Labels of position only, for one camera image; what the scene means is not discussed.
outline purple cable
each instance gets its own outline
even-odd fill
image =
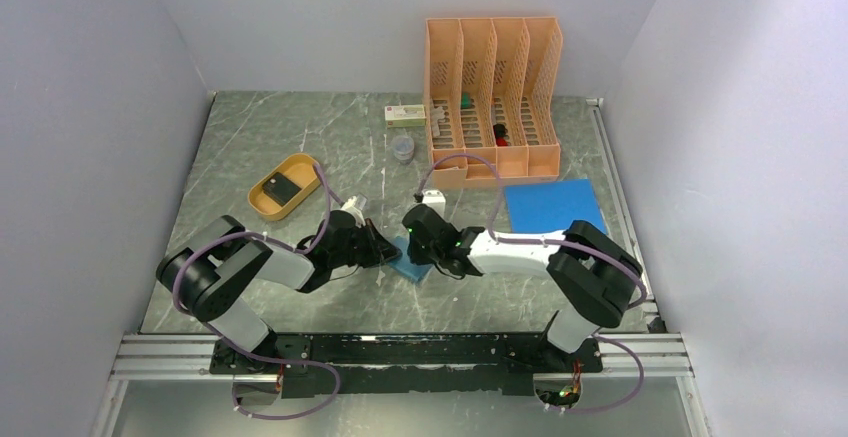
[[[489,219],[486,221],[486,231],[489,233],[489,237],[491,237],[492,240],[494,240],[497,243],[519,244],[519,245],[554,244],[554,245],[560,245],[560,246],[563,246],[563,247],[569,247],[569,248],[572,248],[572,249],[575,249],[575,250],[579,250],[581,252],[585,252],[585,253],[591,255],[592,257],[595,257],[596,259],[603,260],[604,262],[612,265],[613,267],[615,267],[616,269],[618,269],[619,271],[624,273],[624,275],[626,275],[628,278],[630,278],[630,280],[632,280],[633,283],[636,284],[636,287],[639,288],[639,298],[636,299],[630,305],[627,306],[628,310],[641,305],[642,302],[645,301],[645,299],[648,297],[648,289],[645,288],[645,284],[642,283],[642,279],[640,279],[639,276],[636,275],[636,273],[633,272],[632,270],[630,270],[627,266],[625,266],[621,262],[613,259],[612,257],[610,257],[609,255],[607,255],[603,252],[600,252],[596,249],[593,249],[591,247],[587,247],[587,246],[582,245],[582,244],[578,244],[576,242],[568,242],[566,240],[544,240],[544,241],[542,241],[542,240],[535,240],[535,239],[510,239],[510,238],[500,238],[500,237],[498,237],[495,234],[494,228],[495,228],[495,218],[498,215],[498,210],[500,210],[501,202],[503,201],[503,182],[501,181],[500,174],[498,174],[498,169],[496,169],[495,166],[492,165],[491,162],[489,162],[488,160],[486,160],[482,157],[479,157],[479,156],[476,156],[476,155],[473,155],[473,154],[468,154],[468,153],[465,153],[465,152],[451,154],[451,155],[448,155],[447,157],[442,157],[441,159],[434,162],[432,166],[430,166],[430,170],[427,171],[427,173],[421,179],[421,182],[418,183],[417,193],[421,194],[421,193],[424,192],[424,186],[427,185],[427,181],[430,180],[430,176],[433,174],[433,171],[436,169],[436,167],[438,165],[442,164],[446,160],[455,159],[455,158],[458,158],[458,157],[465,157],[465,158],[468,158],[468,159],[474,159],[478,162],[485,164],[486,167],[488,167],[489,170],[492,171],[492,175],[495,176],[495,182],[497,182],[497,185],[498,185],[498,195],[497,195],[497,198],[495,199],[495,208],[494,208],[494,210],[492,210],[492,213],[489,215]],[[642,361],[639,359],[639,356],[636,355],[635,352],[633,352],[629,347],[622,344],[621,342],[618,342],[617,340],[608,339],[608,338],[602,337],[598,334],[592,334],[592,336],[595,337],[597,340],[599,340],[601,342],[606,342],[608,344],[615,345],[616,347],[619,347],[622,350],[624,350],[625,352],[627,352],[628,354],[630,354],[630,356],[633,357],[633,360],[636,362],[636,367],[639,368],[639,381],[636,383],[636,387],[629,394],[627,394],[624,398],[622,398],[622,399],[620,399],[616,402],[613,402],[611,404],[602,405],[602,406],[599,406],[599,407],[591,407],[591,408],[588,408],[588,409],[564,409],[567,412],[571,412],[571,413],[575,413],[575,414],[594,414],[594,413],[597,413],[597,412],[604,412],[604,411],[607,411],[607,410],[614,409],[616,407],[624,405],[624,404],[630,402],[631,400],[633,400],[633,398],[636,397],[636,394],[638,394],[639,391],[642,390],[642,384],[645,381],[645,368],[642,366]]]
[[[277,247],[285,249],[289,252],[296,252],[296,253],[299,253],[299,254],[307,254],[310,251],[312,251],[312,249],[314,249],[316,245],[318,245],[318,242],[321,240],[322,237],[324,237],[324,233],[326,232],[327,225],[330,221],[330,211],[331,211],[331,206],[332,206],[331,198],[335,199],[339,203],[341,203],[341,199],[339,199],[338,196],[330,189],[330,186],[327,185],[327,179],[324,176],[324,170],[321,168],[321,165],[319,165],[316,162],[313,165],[313,168],[315,169],[315,175],[318,176],[318,180],[321,181],[321,185],[323,185],[323,187],[324,187],[324,191],[325,191],[325,194],[326,194],[326,197],[327,197],[327,211],[326,211],[326,214],[324,215],[324,222],[321,225],[321,228],[319,229],[318,234],[315,236],[314,239],[312,239],[312,244],[308,248],[301,251],[299,249],[292,249],[292,247],[290,245],[286,244],[285,242],[283,242],[281,240],[275,239],[273,237],[268,237],[265,234],[260,234],[258,232],[251,232],[251,231],[235,232],[235,233],[232,233],[232,234],[227,234],[227,235],[225,235],[225,236],[223,236],[219,239],[216,239],[216,240],[206,244],[205,246],[201,247],[200,249],[195,251],[193,254],[191,254],[188,257],[188,259],[186,259],[185,263],[182,265],[182,267],[180,267],[180,270],[177,271],[177,275],[174,278],[174,284],[171,287],[171,297],[172,297],[172,301],[174,303],[174,307],[179,312],[186,314],[186,315],[191,315],[191,313],[189,313],[188,309],[186,309],[183,306],[182,302],[180,302],[180,298],[179,298],[180,286],[182,285],[183,278],[185,277],[186,270],[188,270],[188,268],[191,267],[191,265],[194,264],[197,261],[197,259],[206,255],[207,253],[209,253],[209,251],[211,251],[212,249],[214,249],[215,247],[217,247],[217,246],[219,246],[223,243],[229,242],[231,240],[248,238],[248,239],[260,240],[260,241],[263,241],[263,242],[271,243],[271,244],[276,245]],[[316,405],[315,407],[312,407],[311,409],[304,410],[303,412],[298,412],[296,414],[290,414],[290,415],[263,415],[263,414],[254,414],[252,412],[248,412],[247,410],[242,408],[238,404],[238,402],[236,401],[235,387],[234,387],[233,388],[233,404],[235,405],[236,411],[238,411],[242,415],[246,415],[248,417],[261,419],[261,420],[291,420],[291,419],[297,419],[299,417],[305,417],[307,415],[318,412],[319,410],[321,410],[324,407],[326,407],[327,405],[329,405],[330,402],[332,402],[333,399],[335,399],[336,396],[339,394],[339,389],[341,388],[342,380],[341,380],[341,376],[339,375],[339,372],[332,365],[326,364],[324,362],[318,362],[318,361],[315,361],[315,360],[275,359],[275,358],[272,358],[272,357],[265,357],[265,356],[257,355],[257,354],[254,354],[254,353],[252,353],[248,350],[245,350],[245,349],[239,347],[238,345],[236,345],[235,342],[231,341],[230,339],[225,337],[223,334],[221,334],[221,332],[219,332],[218,329],[216,329],[213,325],[211,325],[209,323],[204,323],[204,325],[213,334],[220,337],[221,340],[225,344],[227,344],[231,349],[240,353],[241,355],[244,355],[245,357],[248,357],[248,358],[254,359],[254,360],[258,360],[260,362],[267,362],[267,363],[270,363],[270,364],[307,365],[307,366],[312,366],[312,367],[320,367],[322,369],[326,369],[326,370],[330,371],[330,373],[333,374],[333,377],[335,378],[335,381],[336,381],[335,388],[333,389],[333,392],[330,394],[330,396],[327,397],[323,402]]]

